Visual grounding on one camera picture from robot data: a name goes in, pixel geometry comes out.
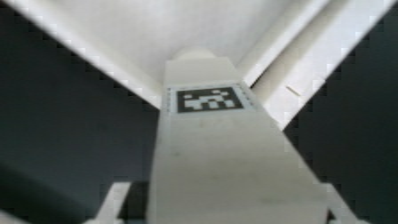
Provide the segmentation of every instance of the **dark background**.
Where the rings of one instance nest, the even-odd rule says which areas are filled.
[[[373,224],[398,223],[398,8],[286,128]],[[0,209],[81,223],[113,181],[145,181],[158,111],[0,3]]]

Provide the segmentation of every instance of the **white surface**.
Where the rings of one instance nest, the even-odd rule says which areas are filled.
[[[172,60],[188,60],[198,58],[213,58],[213,52],[200,47],[182,48],[172,56]]]
[[[326,191],[326,207],[332,211],[335,220],[337,222],[341,222],[341,224],[344,223],[355,224],[358,222],[358,219],[349,210],[349,207],[346,206],[344,200],[339,196],[339,193],[335,191],[332,184],[323,184],[323,188]]]
[[[254,86],[286,127],[394,0],[334,0],[291,42]]]
[[[213,82],[191,82],[190,70]],[[325,191],[230,63],[168,62],[165,83],[149,223],[323,224]],[[174,91],[225,85],[239,86],[245,109],[175,113]]]
[[[266,69],[254,92],[282,129],[396,0],[5,2],[154,107],[186,46],[230,58],[248,85]]]
[[[250,85],[326,1],[5,0],[156,107],[175,51],[198,45],[241,62]]]
[[[108,194],[106,194],[106,197],[103,200],[103,205],[101,205],[97,215],[95,215],[95,220],[103,224],[111,224],[117,220],[122,203],[124,203],[124,199],[127,196],[129,187],[131,187],[129,182],[126,182],[126,183],[120,182],[120,183],[111,184]]]
[[[28,224],[28,222],[21,221],[21,219],[0,210],[0,224]]]

